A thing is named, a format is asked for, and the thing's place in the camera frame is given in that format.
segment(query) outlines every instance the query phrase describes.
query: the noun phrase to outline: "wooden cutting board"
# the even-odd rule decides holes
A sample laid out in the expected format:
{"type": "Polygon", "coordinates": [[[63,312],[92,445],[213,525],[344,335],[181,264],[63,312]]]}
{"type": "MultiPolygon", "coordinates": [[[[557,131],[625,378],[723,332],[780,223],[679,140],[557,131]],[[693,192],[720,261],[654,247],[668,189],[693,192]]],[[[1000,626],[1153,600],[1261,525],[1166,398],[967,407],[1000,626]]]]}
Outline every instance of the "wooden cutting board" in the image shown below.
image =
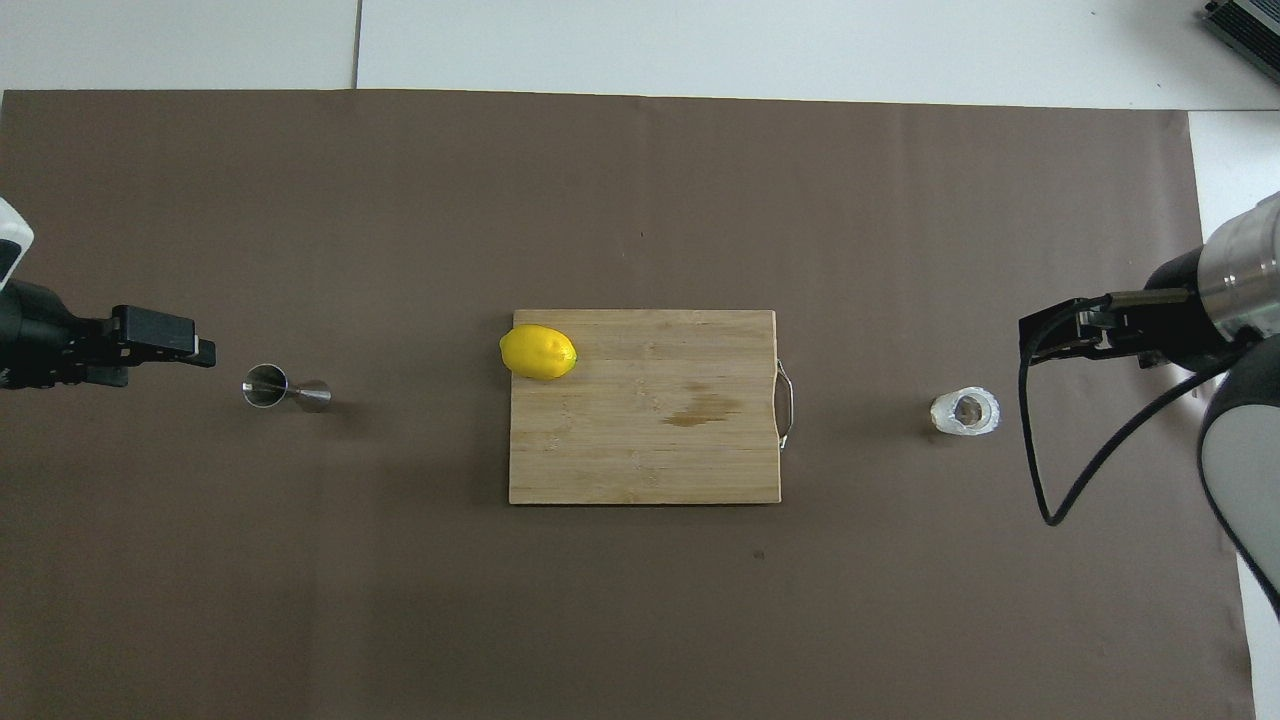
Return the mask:
{"type": "Polygon", "coordinates": [[[577,366],[511,380],[509,501],[780,502],[772,310],[517,310],[577,366]]]}

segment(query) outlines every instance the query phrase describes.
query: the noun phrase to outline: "black cable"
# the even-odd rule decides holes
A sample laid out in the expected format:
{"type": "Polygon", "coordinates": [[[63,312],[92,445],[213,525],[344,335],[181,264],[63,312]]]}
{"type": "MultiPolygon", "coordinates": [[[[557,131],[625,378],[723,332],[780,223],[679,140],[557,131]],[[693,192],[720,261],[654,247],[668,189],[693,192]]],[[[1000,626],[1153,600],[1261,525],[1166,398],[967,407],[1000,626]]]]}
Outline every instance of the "black cable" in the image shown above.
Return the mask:
{"type": "Polygon", "coordinates": [[[1110,296],[1106,295],[1089,300],[1080,300],[1079,302],[1071,304],[1069,307],[1064,309],[1057,315],[1053,315],[1052,318],[1048,319],[1048,322],[1041,325],[1041,328],[1036,333],[1033,333],[1030,338],[1028,338],[1027,345],[1023,346],[1021,357],[1018,364],[1018,407],[1021,411],[1023,416],[1023,442],[1027,446],[1027,466],[1030,469],[1032,486],[1036,489],[1036,505],[1039,506],[1041,518],[1043,518],[1044,523],[1051,527],[1057,525],[1066,518],[1066,514],[1071,510],[1071,506],[1075,505],[1075,500],[1080,497],[1080,493],[1084,492],[1084,487],[1089,484],[1089,480],[1093,479],[1093,475],[1097,474],[1100,468],[1102,468],[1102,464],[1107,461],[1107,457],[1111,457],[1111,454],[1115,452],[1115,450],[1120,447],[1120,443],[1128,439],[1134,430],[1142,427],[1143,423],[1149,420],[1156,413],[1160,413],[1172,401],[1187,395],[1192,389],[1199,387],[1206,380],[1225,373],[1239,357],[1239,355],[1233,355],[1230,357],[1220,360],[1212,366],[1201,370],[1199,373],[1196,373],[1190,378],[1187,378],[1185,380],[1178,383],[1176,386],[1161,393],[1160,397],[1147,404],[1147,406],[1139,410],[1137,415],[1130,418],[1128,423],[1121,425],[1120,429],[1115,432],[1115,434],[1107,438],[1107,442],[1105,442],[1102,447],[1098,448],[1098,451],[1093,455],[1093,459],[1089,460],[1089,464],[1084,466],[1084,470],[1080,471],[1080,475],[1071,484],[1071,489],[1066,492],[1066,497],[1062,500],[1062,503],[1059,506],[1059,509],[1053,512],[1050,512],[1048,502],[1044,500],[1044,486],[1042,484],[1039,477],[1039,464],[1036,460],[1036,442],[1032,437],[1030,409],[1027,402],[1028,370],[1030,369],[1032,365],[1032,357],[1036,355],[1036,352],[1039,350],[1041,343],[1044,342],[1044,338],[1048,337],[1051,332],[1057,329],[1062,323],[1074,318],[1076,313],[1091,309],[1105,310],[1106,306],[1110,305],[1110,302],[1111,299],[1110,296]]]}

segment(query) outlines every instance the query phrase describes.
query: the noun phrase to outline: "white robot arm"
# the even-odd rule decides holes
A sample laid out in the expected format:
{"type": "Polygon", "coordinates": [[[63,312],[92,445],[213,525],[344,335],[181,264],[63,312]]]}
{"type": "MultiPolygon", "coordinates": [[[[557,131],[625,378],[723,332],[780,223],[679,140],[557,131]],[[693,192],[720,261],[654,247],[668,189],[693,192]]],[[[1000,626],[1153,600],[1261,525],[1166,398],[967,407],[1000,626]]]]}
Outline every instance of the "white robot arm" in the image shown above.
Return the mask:
{"type": "Polygon", "coordinates": [[[9,277],[35,238],[31,225],[0,197],[0,290],[9,283],[9,277]]]}

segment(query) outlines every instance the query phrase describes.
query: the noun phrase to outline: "metal cylinder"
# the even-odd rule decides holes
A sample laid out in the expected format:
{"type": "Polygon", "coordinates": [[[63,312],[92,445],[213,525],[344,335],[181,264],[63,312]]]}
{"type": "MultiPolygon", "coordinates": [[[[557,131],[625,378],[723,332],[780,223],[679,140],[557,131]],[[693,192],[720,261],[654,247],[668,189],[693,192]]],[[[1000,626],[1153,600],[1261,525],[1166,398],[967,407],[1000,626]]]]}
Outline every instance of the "metal cylinder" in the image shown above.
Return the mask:
{"type": "Polygon", "coordinates": [[[1210,236],[1197,269],[1201,302],[1222,337],[1280,334],[1280,192],[1210,236]]]}
{"type": "Polygon", "coordinates": [[[298,407],[307,413],[320,413],[333,400],[333,392],[329,391],[328,383],[306,380],[291,384],[284,370],[270,363],[255,365],[244,375],[241,392],[253,407],[274,407],[285,397],[292,397],[298,407]]]}

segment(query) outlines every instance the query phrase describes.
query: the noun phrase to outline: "dark spot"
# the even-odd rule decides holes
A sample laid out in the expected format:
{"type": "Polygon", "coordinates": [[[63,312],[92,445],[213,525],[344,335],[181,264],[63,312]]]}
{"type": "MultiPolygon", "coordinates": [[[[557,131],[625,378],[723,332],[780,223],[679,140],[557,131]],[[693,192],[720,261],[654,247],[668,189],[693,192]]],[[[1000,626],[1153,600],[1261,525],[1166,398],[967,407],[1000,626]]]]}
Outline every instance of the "dark spot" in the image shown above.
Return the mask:
{"type": "Polygon", "coordinates": [[[694,401],[680,413],[667,418],[663,423],[677,428],[691,428],[705,423],[719,423],[728,420],[730,415],[737,415],[742,405],[739,400],[721,397],[718,395],[695,395],[694,401]]]}

